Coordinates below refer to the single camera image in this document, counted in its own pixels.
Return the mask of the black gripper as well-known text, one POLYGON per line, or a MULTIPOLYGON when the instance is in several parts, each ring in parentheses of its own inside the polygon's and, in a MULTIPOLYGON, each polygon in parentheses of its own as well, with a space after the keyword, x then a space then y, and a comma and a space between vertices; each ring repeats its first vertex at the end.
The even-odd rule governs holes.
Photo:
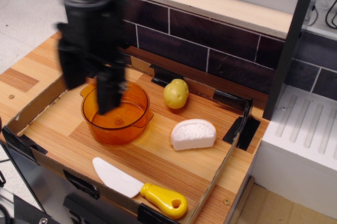
POLYGON ((120 106, 126 89, 125 62, 118 52, 124 43, 122 0, 64 0, 67 23, 59 23, 58 44, 63 77, 68 89, 98 75, 100 115, 120 106))

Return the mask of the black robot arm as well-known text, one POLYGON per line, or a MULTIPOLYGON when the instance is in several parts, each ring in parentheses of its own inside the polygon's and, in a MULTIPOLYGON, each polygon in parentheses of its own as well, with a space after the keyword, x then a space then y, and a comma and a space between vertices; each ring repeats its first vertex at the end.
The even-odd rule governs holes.
POLYGON ((63 0, 67 23, 58 54, 68 89, 96 77, 97 104, 101 115, 120 105, 125 90, 126 60, 119 52, 125 45, 123 0, 63 0))

